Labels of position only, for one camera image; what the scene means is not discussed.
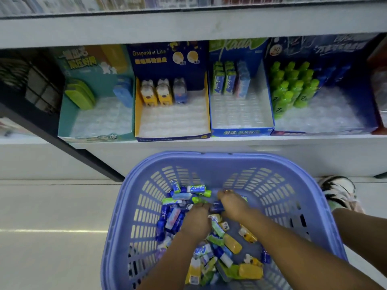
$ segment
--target barcode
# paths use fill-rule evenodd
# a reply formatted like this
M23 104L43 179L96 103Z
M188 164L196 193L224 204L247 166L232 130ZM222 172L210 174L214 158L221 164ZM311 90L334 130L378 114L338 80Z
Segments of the barcode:
M190 284L191 285L199 285L199 277L190 277Z

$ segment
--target hand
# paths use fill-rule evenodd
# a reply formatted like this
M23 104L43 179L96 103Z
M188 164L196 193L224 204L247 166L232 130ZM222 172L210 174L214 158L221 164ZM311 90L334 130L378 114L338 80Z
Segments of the hand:
M211 219L208 217L210 203L198 203L187 213L180 232L188 234L198 244L211 232Z
M217 196L225 208L222 216L241 223L243 217L249 213L247 201L233 190L219 190Z

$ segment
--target white tile floor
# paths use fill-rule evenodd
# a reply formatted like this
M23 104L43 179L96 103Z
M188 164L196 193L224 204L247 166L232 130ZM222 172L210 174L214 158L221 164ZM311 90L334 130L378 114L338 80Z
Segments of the white tile floor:
M387 183L355 181L366 212L387 218ZM0 181L2 290L100 289L101 255L120 185L55 183ZM387 288L387 278L351 250L347 254L355 267Z

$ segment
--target shoe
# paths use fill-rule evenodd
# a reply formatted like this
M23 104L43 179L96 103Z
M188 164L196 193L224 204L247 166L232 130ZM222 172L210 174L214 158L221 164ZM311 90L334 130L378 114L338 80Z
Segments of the shoe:
M328 201L331 211L347 208L358 213L365 213L356 197L356 188L351 180L344 176L328 176L318 182Z

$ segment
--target purple plastic basket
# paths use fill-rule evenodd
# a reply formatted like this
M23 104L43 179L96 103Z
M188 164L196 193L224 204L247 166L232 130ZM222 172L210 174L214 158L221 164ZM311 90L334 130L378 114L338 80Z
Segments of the purple plastic basket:
M141 278L156 264L156 223L161 201L171 190L170 180L181 185L205 184L213 197L221 188L248 198L275 222L293 230L327 251L347 260L331 211L315 180L293 162L271 154L164 152L139 163L123 182L101 263L104 290L136 289ZM243 246L233 257L259 256L260 244L247 244L230 224L230 234ZM211 287L225 288L225 284ZM264 278L238 280L230 289L291 289L275 262L266 264Z

